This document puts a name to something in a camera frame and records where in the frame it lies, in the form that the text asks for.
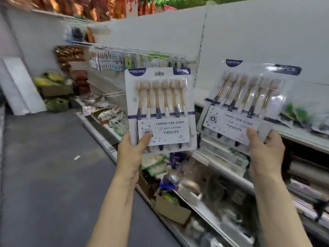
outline person's right hand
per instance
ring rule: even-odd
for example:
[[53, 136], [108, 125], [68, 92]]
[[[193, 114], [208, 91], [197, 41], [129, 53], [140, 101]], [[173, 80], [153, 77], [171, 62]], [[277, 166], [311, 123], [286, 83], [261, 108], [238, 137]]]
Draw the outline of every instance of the person's right hand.
[[281, 166], [285, 146], [280, 134], [272, 130], [265, 140], [265, 144], [259, 139], [257, 131], [247, 128], [249, 138], [249, 154], [251, 174], [265, 177], [281, 177]]

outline clear plastic blister packaging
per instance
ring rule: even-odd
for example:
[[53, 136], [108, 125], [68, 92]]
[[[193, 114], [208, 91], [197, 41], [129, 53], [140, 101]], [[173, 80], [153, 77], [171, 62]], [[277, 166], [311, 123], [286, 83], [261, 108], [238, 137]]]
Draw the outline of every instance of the clear plastic blister packaging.
[[205, 99], [198, 131], [247, 154], [246, 129], [253, 127], [265, 141], [301, 68], [241, 60], [223, 64], [224, 72]]
[[145, 153], [196, 149], [196, 125], [189, 68], [150, 67], [125, 70], [132, 145], [145, 133]]

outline hand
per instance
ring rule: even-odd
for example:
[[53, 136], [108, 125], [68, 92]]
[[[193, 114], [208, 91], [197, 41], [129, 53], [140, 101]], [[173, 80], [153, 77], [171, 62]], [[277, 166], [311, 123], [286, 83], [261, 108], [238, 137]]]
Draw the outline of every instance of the hand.
[[259, 139], [255, 129], [248, 128], [249, 153], [251, 159], [251, 174], [253, 177], [262, 175], [266, 177], [281, 178], [281, 166], [285, 146], [280, 134], [272, 130], [265, 140], [265, 144]]
[[120, 178], [128, 179], [134, 184], [138, 181], [138, 168], [142, 163], [142, 154], [150, 142], [152, 135], [146, 133], [139, 141], [137, 146], [130, 143], [130, 134], [123, 136], [118, 146], [117, 170], [115, 175]]

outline floor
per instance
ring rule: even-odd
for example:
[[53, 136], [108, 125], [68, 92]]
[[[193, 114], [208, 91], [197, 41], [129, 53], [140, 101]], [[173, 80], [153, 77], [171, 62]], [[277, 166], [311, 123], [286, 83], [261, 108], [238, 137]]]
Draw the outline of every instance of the floor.
[[[114, 172], [72, 110], [6, 115], [0, 245], [85, 246]], [[137, 192], [129, 246], [180, 246]]]

